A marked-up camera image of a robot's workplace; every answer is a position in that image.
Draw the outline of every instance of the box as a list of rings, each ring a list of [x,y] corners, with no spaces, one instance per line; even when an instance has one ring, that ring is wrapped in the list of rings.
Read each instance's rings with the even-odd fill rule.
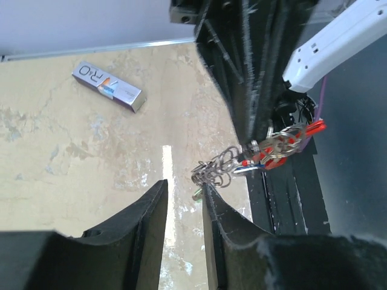
[[[79,83],[116,103],[131,108],[135,113],[146,101],[144,94],[141,94],[141,89],[108,74],[88,62],[81,62],[73,71],[73,76]]]

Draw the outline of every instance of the concrete floor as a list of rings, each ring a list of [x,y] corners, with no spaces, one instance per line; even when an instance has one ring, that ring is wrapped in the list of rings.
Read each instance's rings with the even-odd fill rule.
[[[82,60],[141,88],[137,114],[80,85]],[[190,171],[237,144],[194,44],[0,64],[0,230],[82,232],[169,181],[160,289],[207,289]],[[251,219],[244,178],[220,190]]]

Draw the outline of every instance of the purple cable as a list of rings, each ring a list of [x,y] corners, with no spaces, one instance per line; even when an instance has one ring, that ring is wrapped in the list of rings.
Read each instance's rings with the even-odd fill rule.
[[[325,87],[326,86],[327,86],[327,76],[322,78],[322,84],[321,84],[321,90],[320,90],[320,100],[319,100],[319,104],[317,107],[317,112],[315,112],[315,115],[314,115],[313,122],[317,122],[318,120],[320,120],[322,105],[324,103]],[[305,147],[308,145],[310,138],[311,137],[308,137],[307,139],[305,139],[301,143],[300,152],[303,151],[305,149]]]

